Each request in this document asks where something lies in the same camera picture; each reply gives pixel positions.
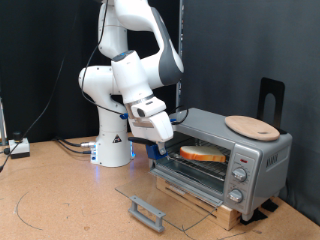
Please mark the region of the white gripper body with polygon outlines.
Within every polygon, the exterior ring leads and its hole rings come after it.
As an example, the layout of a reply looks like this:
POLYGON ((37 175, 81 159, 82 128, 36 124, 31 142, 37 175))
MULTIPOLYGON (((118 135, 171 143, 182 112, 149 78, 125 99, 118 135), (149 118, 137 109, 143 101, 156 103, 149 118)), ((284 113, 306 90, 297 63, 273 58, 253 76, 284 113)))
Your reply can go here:
POLYGON ((129 124, 135 137, 153 142, 166 142, 173 137, 173 129, 166 112, 148 118, 130 119, 129 124))

